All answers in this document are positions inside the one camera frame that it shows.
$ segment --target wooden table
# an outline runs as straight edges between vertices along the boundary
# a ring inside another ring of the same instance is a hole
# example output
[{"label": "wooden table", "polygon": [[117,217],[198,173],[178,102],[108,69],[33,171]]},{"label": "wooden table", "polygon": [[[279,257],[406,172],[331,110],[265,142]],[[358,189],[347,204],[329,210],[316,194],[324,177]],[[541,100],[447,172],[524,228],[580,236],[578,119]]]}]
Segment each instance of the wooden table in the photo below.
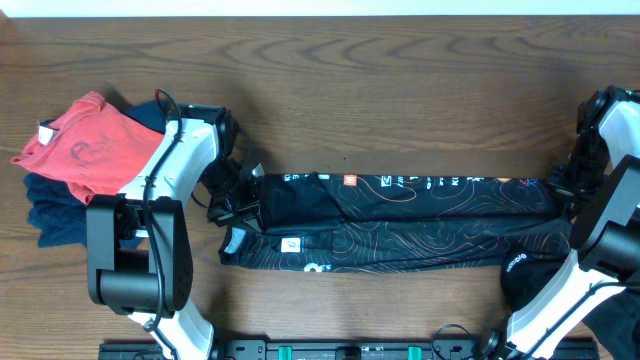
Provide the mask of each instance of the wooden table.
[{"label": "wooden table", "polygon": [[[22,19],[0,22],[0,357],[89,359],[139,326],[94,305],[82,246],[38,249],[25,171],[36,131],[95,89],[135,104],[157,87],[222,104],[271,172],[545,177],[576,109],[640,87],[632,17]],[[192,295],[229,336],[428,338],[506,314],[496,267],[401,275],[219,264],[223,230],[190,206]],[[577,334],[588,335],[585,327]]]}]

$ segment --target red t-shirt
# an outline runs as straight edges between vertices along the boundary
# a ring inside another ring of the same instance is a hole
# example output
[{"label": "red t-shirt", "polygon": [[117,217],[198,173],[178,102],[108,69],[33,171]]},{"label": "red t-shirt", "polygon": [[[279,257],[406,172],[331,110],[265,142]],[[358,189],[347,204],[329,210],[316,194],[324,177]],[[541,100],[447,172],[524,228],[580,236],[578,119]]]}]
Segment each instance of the red t-shirt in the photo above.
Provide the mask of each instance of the red t-shirt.
[{"label": "red t-shirt", "polygon": [[144,168],[164,135],[122,115],[96,92],[76,100],[48,127],[59,131],[47,145],[34,136],[11,162],[65,181],[80,201],[114,195]]}]

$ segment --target white wall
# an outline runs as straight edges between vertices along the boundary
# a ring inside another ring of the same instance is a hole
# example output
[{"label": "white wall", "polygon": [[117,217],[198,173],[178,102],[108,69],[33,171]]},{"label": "white wall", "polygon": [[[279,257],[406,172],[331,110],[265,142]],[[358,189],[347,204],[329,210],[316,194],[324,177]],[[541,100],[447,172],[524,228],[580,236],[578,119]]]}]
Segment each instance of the white wall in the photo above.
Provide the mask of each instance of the white wall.
[{"label": "white wall", "polygon": [[640,0],[0,0],[0,9],[9,17],[638,15]]}]

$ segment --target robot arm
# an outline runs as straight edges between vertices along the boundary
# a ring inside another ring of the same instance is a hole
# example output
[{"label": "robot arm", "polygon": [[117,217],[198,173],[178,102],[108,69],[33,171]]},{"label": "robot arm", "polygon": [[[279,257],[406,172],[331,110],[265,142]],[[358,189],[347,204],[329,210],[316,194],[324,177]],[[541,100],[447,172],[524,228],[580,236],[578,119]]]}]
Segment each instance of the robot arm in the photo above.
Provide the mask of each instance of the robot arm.
[{"label": "robot arm", "polygon": [[[578,118],[571,163],[552,179],[556,191],[588,201],[571,231],[572,251],[542,291],[508,319],[492,358],[550,358],[591,310],[640,280],[640,225],[634,219],[640,206],[640,98],[609,87],[582,104]],[[609,155],[615,169],[602,184]]]},{"label": "robot arm", "polygon": [[[581,212],[571,233],[573,250],[541,293],[508,319],[500,340],[483,356],[549,358],[589,311],[623,291],[625,284],[640,280],[640,227],[634,220],[640,204],[639,104],[637,95],[610,87],[581,105],[571,161],[550,181],[556,193],[571,197]],[[89,204],[89,295],[96,304],[143,326],[156,318],[160,287],[153,253],[121,249],[118,244],[119,239],[146,235],[152,226],[165,289],[162,319],[151,334],[165,358],[215,360],[213,326],[189,297],[193,260],[183,209],[200,181],[212,195],[207,214],[211,221],[260,229],[256,189],[263,172],[228,158],[238,125],[226,109],[181,105],[181,112],[185,116],[180,142],[151,179],[152,224],[144,221],[144,188],[174,141],[176,121],[168,123],[165,139],[149,163],[120,194],[97,195]],[[609,158],[615,170],[603,184]]]},{"label": "robot arm", "polygon": [[[183,209],[198,181],[222,194],[212,201],[220,214],[233,214],[236,204],[227,195],[246,192],[237,169],[228,158],[238,124],[223,107],[180,105],[182,117],[169,121],[163,141],[149,162],[118,195],[97,195],[87,209],[89,295],[93,302],[109,306],[116,314],[147,327],[157,315],[159,280],[154,253],[121,249],[120,239],[146,237],[153,226],[164,284],[162,319],[151,335],[168,359],[216,359],[214,328],[198,312],[189,294],[193,260]],[[182,134],[172,151],[167,149],[181,121]],[[148,206],[152,223],[143,216],[147,179],[161,157],[151,180]]]}]

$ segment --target folded clothes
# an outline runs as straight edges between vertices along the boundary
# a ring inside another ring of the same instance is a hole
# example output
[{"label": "folded clothes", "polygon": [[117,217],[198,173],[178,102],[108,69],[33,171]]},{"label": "folded clothes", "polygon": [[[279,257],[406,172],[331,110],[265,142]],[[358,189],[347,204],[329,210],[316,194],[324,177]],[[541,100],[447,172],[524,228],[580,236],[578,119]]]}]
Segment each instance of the folded clothes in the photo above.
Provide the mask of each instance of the folded clothes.
[{"label": "folded clothes", "polygon": [[520,244],[569,251],[571,224],[537,179],[266,175],[263,232],[230,227],[223,264],[405,272],[500,264]]},{"label": "folded clothes", "polygon": [[[38,247],[87,246],[87,206],[71,195],[66,183],[31,173],[24,178],[24,185],[27,199],[33,203],[27,222],[41,230]],[[121,240],[120,246],[135,249],[140,241]]]},{"label": "folded clothes", "polygon": [[91,92],[48,128],[55,137],[42,144],[34,136],[11,159],[25,169],[64,181],[71,194],[88,204],[95,194],[116,194],[151,158],[163,135],[121,114]]}]

